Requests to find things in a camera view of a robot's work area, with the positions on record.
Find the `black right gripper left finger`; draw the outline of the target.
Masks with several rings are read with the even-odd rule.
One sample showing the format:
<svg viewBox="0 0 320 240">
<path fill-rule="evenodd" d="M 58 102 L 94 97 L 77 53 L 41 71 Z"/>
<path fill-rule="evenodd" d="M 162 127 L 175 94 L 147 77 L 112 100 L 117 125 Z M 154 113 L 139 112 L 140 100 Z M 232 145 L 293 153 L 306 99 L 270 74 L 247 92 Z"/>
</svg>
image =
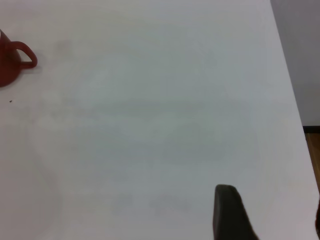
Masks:
<svg viewBox="0 0 320 240">
<path fill-rule="evenodd" d="M 257 240 L 241 195 L 232 185 L 218 184 L 212 219 L 215 240 Z"/>
</svg>

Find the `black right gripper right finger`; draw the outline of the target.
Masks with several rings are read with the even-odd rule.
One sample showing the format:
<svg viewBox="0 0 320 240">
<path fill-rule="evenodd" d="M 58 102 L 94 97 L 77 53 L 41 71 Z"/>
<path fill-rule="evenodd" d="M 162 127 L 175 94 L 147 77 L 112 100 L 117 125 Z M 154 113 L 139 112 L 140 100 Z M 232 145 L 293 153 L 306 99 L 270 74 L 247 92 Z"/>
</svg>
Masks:
<svg viewBox="0 0 320 240">
<path fill-rule="evenodd" d="M 320 200 L 318 202 L 318 207 L 316 211 L 316 216 L 315 216 L 315 230 L 318 239 L 320 240 Z"/>
</svg>

